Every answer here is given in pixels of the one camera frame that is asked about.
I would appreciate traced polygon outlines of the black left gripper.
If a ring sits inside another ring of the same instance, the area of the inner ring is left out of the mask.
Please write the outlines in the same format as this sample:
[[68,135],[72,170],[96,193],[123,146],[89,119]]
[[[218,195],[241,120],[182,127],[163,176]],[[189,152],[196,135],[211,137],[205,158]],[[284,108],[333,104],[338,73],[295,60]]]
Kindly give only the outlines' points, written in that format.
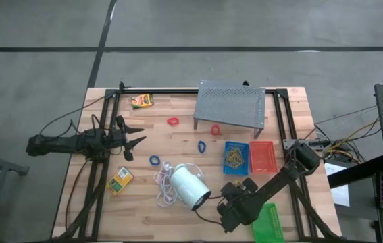
[[123,147],[124,148],[124,158],[127,161],[132,161],[134,159],[131,150],[140,142],[142,142],[146,136],[129,140],[127,139],[127,134],[133,134],[137,132],[142,132],[143,128],[130,128],[125,124],[124,118],[119,115],[116,117],[116,130],[111,130],[108,136],[108,147],[110,149]]

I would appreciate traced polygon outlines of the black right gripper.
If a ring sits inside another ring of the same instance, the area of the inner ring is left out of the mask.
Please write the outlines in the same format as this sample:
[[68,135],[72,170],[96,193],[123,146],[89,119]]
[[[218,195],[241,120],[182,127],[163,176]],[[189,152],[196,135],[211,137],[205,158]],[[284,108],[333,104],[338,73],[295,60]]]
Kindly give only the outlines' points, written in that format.
[[250,225],[257,220],[262,204],[257,200],[257,184],[246,178],[242,183],[228,182],[221,193],[226,202],[217,206],[225,233],[233,232],[240,224]]

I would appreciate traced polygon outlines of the blue plastic basket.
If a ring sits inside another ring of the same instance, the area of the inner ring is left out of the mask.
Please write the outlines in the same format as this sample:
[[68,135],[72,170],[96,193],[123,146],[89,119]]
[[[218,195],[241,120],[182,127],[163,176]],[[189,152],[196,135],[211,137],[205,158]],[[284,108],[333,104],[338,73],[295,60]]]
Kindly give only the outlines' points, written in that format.
[[[226,153],[231,149],[240,149],[244,163],[237,169],[226,165]],[[229,175],[247,176],[249,174],[249,145],[241,142],[226,141],[224,147],[223,172]]]

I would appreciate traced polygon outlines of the yellow rubber band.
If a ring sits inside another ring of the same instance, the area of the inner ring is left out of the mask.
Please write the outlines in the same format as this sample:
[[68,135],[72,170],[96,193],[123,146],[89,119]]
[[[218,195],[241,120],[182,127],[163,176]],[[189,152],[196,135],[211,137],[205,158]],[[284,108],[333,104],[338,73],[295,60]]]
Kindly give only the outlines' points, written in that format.
[[233,163],[242,163],[244,161],[242,152],[239,148],[231,149],[227,152],[226,158]]
[[231,156],[226,158],[226,165],[233,169],[237,169],[244,163],[244,160],[241,156]]
[[244,163],[244,159],[240,152],[236,151],[235,153],[232,153],[230,157],[230,165],[233,168],[237,168],[241,166]]
[[232,149],[226,153],[226,163],[236,166],[240,162],[240,153],[237,149]]

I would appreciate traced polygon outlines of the yellow green crayon box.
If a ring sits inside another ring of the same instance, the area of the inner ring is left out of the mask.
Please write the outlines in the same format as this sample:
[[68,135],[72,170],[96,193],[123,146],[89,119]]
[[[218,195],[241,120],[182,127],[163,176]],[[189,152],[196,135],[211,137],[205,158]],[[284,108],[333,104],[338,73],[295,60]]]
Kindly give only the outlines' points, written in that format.
[[151,107],[154,105],[152,94],[140,94],[131,98],[131,105],[133,109],[141,109]]

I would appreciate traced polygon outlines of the white spotlight lamp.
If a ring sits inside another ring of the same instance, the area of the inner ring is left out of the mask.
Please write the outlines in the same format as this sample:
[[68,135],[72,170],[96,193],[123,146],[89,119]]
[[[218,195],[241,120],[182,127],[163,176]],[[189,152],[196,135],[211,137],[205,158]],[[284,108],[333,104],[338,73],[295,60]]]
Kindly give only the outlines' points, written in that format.
[[170,182],[177,197],[192,211],[202,206],[212,193],[205,183],[203,172],[192,163],[175,166]]

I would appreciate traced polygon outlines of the green plastic basket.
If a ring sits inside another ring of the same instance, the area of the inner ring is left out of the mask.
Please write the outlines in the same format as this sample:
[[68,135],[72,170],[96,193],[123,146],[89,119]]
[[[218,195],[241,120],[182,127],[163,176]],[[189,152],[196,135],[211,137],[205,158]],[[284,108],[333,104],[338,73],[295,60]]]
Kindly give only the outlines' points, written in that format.
[[252,223],[256,243],[284,243],[277,207],[265,203],[256,221]]

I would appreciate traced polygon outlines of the yellow crayon box white label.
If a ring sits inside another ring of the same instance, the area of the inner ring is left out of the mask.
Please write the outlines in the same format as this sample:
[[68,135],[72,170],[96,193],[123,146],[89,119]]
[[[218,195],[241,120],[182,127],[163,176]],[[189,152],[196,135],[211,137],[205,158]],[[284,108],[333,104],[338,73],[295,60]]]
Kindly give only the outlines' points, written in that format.
[[113,194],[118,195],[132,180],[134,176],[126,168],[122,167],[106,184],[106,188]]

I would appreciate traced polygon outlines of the red plastic basket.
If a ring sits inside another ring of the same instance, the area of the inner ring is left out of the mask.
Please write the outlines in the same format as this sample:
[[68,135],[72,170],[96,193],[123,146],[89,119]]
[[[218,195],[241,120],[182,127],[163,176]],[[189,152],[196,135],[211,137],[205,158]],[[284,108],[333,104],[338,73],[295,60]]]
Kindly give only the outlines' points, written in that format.
[[253,173],[276,173],[278,171],[272,141],[251,141],[249,146]]

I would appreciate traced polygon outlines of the grey perforated metal stand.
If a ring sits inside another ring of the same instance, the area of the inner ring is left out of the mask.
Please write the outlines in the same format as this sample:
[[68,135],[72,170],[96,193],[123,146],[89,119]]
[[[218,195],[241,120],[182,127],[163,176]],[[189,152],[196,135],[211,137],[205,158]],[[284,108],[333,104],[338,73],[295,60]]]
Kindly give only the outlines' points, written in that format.
[[193,115],[193,128],[200,120],[254,129],[258,138],[265,128],[266,89],[201,80]]

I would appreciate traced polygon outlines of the white paper sheet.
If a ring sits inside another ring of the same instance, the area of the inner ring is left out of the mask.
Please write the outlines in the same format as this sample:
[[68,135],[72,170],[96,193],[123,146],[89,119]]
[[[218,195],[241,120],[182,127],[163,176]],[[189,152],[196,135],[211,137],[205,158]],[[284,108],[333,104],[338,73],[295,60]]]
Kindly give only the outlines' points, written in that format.
[[[340,172],[340,171],[346,169],[346,167],[334,165],[331,163],[325,163],[324,167],[325,167],[325,171],[326,171],[327,176],[330,176],[334,173],[337,173],[337,172]],[[345,206],[345,207],[350,206],[349,186],[348,185],[332,188],[331,194],[332,194],[334,204]]]

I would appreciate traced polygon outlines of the black aluminium table frame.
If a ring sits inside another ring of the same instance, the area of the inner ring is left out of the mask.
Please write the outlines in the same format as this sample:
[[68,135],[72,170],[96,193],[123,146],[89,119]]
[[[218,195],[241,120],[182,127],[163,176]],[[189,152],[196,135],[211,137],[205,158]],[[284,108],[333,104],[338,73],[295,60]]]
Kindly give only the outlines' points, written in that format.
[[[50,240],[53,243],[252,242],[249,226],[223,232],[216,224],[219,215],[215,200],[197,212],[181,204],[157,206],[158,189],[153,179],[157,167],[149,163],[151,155],[173,164],[194,163],[203,171],[209,187],[219,191],[230,181],[230,176],[222,171],[225,142],[249,142],[253,139],[252,129],[223,125],[220,135],[213,136],[207,121],[198,123],[194,129],[196,88],[153,88],[154,106],[133,110],[131,98],[146,92],[146,88],[127,88],[123,92],[114,88],[87,90],[81,129],[91,128],[92,115],[107,127],[115,126],[115,118],[121,115],[127,125],[144,129],[135,138],[146,138],[134,148],[131,162],[125,160],[119,149],[97,161],[88,162],[82,155],[71,156]],[[167,119],[171,117],[177,117],[179,124],[170,126]],[[203,154],[197,149],[200,140],[207,146]],[[122,167],[134,178],[115,196],[106,184]]]

